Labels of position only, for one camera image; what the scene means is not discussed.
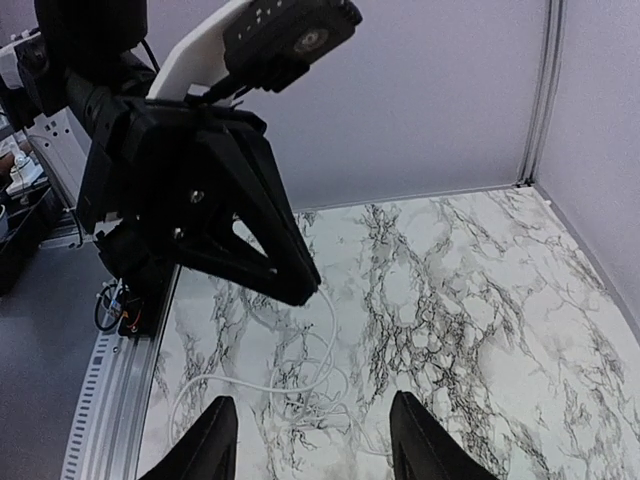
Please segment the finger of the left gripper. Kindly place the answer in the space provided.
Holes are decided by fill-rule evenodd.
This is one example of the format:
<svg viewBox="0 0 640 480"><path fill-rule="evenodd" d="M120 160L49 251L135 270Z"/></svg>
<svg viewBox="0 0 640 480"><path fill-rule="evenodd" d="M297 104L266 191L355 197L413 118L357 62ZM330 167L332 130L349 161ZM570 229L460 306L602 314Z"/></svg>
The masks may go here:
<svg viewBox="0 0 640 480"><path fill-rule="evenodd" d="M249 129L235 131L234 138L278 218L278 226L269 236L279 236L279 255L287 258L287 269L296 271L298 283L305 290L318 290L321 278L295 221L270 143L263 134Z"/></svg>

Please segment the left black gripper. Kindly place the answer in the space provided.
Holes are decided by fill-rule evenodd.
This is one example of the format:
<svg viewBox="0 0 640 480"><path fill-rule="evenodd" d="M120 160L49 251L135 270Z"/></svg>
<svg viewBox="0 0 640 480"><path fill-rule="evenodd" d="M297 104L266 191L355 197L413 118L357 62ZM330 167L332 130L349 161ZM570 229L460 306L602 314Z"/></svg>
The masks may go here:
<svg viewBox="0 0 640 480"><path fill-rule="evenodd" d="M92 144L79 215L93 231L109 213L121 224L100 240L108 266L117 246L140 248L291 306L305 290L279 255L269 199L234 138L264 135L252 113L147 98L156 75L135 65L126 38L146 32L144 2L39 1L45 42L62 66L68 104Z"/></svg>

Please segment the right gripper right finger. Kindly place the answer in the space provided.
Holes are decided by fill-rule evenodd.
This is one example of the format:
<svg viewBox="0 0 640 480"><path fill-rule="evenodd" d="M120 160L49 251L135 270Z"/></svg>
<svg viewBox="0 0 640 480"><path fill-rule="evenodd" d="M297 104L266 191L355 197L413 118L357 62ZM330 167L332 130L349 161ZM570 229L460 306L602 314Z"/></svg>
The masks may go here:
<svg viewBox="0 0 640 480"><path fill-rule="evenodd" d="M495 479L412 393L396 392L389 421L395 479Z"/></svg>

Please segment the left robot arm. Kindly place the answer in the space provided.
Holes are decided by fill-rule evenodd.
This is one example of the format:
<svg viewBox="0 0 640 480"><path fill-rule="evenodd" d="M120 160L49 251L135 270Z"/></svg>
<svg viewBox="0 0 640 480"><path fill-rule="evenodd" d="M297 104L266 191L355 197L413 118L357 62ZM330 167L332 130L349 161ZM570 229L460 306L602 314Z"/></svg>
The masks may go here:
<svg viewBox="0 0 640 480"><path fill-rule="evenodd" d="M300 306L321 279L295 222L265 123L227 99L278 93L361 21L351 3L235 1L184 37L161 68L134 47L143 1L39 1L36 31L8 52L1 102L16 127L69 108L91 148L77 201L107 269L147 295L164 264Z"/></svg>

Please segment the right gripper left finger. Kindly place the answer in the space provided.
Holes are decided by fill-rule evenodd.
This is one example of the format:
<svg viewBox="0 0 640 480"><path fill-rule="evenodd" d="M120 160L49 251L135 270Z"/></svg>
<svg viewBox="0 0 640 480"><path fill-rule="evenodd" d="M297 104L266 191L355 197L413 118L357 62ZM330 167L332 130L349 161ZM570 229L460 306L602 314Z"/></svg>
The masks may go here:
<svg viewBox="0 0 640 480"><path fill-rule="evenodd" d="M218 396L142 480L235 479L238 417L230 396Z"/></svg>

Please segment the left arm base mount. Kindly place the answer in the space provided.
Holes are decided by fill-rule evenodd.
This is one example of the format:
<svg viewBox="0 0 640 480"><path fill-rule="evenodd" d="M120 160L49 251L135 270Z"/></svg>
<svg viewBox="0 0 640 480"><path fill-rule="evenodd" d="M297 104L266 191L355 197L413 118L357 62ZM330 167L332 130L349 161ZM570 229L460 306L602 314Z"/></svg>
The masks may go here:
<svg viewBox="0 0 640 480"><path fill-rule="evenodd" d="M122 279L104 282L96 294L93 320L102 333L126 338L154 338L160 330L172 275L165 276L155 293L135 293Z"/></svg>

